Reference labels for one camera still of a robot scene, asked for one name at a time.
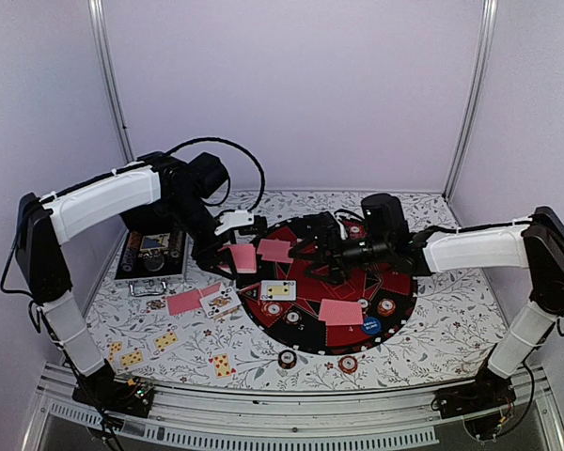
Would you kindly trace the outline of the red playing card deck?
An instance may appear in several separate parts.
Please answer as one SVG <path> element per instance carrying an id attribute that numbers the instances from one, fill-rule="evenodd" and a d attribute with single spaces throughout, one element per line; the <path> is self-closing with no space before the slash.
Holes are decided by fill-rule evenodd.
<path id="1" fill-rule="evenodd" d="M 257 254 L 253 244 L 229 244 L 224 246 L 223 249 L 231 251 L 237 273 L 252 274 L 257 272 Z"/>

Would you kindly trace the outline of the two of clubs card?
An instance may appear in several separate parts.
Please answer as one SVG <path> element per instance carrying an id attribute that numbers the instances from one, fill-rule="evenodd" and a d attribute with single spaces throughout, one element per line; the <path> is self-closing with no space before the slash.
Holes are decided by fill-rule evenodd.
<path id="1" fill-rule="evenodd" d="M 296 289 L 294 280 L 263 280 L 259 298 L 262 301 L 295 301 Z"/>

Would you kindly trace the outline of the blue small blind button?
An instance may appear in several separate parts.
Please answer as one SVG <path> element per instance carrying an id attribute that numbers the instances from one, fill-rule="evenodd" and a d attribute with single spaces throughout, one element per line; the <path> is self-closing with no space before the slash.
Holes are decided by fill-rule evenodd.
<path id="1" fill-rule="evenodd" d="M 361 330 L 367 335 L 376 335 L 382 330 L 381 322 L 374 317 L 366 317 L 361 325 Z"/>

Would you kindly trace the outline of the dark poker chip stack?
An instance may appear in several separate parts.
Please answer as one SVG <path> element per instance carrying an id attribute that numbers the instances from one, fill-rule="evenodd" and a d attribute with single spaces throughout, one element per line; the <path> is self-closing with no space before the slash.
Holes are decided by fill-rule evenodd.
<path id="1" fill-rule="evenodd" d="M 283 350 L 278 354 L 278 365 L 282 369 L 292 369 L 297 363 L 297 355 L 292 350 Z"/>

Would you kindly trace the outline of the orange poker chip stack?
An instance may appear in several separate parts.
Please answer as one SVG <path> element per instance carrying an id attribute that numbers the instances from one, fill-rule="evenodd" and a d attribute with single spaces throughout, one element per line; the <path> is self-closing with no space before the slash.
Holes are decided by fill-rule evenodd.
<path id="1" fill-rule="evenodd" d="M 338 360 L 337 366 L 341 372 L 352 374 L 358 368 L 358 361 L 351 355 L 347 355 Z"/>

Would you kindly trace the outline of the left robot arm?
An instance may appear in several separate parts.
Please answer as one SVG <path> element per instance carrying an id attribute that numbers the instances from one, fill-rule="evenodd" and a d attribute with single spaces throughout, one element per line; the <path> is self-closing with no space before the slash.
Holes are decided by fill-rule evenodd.
<path id="1" fill-rule="evenodd" d="M 46 330 L 69 365 L 76 385 L 74 401 L 94 408 L 106 418 L 111 413 L 146 418 L 154 391 L 134 377 L 121 381 L 92 337 L 75 296 L 75 270 L 63 249 L 78 235 L 113 219 L 140 213 L 162 214 L 190 236 L 191 258 L 199 269 L 235 280 L 239 273 L 228 245 L 238 233 L 261 224 L 255 214 L 260 202 L 243 210 L 210 212 L 210 198 L 230 176 L 221 160 L 203 152 L 189 162 L 176 152 L 199 144 L 219 144 L 246 156 L 258 171 L 258 194 L 265 191 L 265 171 L 246 147 L 223 137 L 197 137 L 167 151 L 152 151 L 121 167 L 38 196 L 19 201 L 16 231 L 0 277 L 0 290 L 28 298 L 28 315 L 38 331 Z"/>

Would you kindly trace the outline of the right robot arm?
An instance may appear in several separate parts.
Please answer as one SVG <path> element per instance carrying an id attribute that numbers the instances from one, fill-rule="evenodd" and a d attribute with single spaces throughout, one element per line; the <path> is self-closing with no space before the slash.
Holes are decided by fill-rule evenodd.
<path id="1" fill-rule="evenodd" d="M 431 406 L 444 419 L 511 406 L 511 378 L 564 318 L 564 225 L 541 206 L 528 216 L 503 223 L 461 228 L 429 226 L 413 232 L 400 200 L 391 194 L 362 199 L 362 238 L 351 238 L 334 214 L 321 214 L 319 226 L 292 245 L 289 255 L 308 262 L 305 275 L 341 284 L 356 267 L 383 263 L 411 276 L 454 270 L 527 271 L 528 300 L 508 331 L 492 347 L 471 382 L 435 392 Z"/>

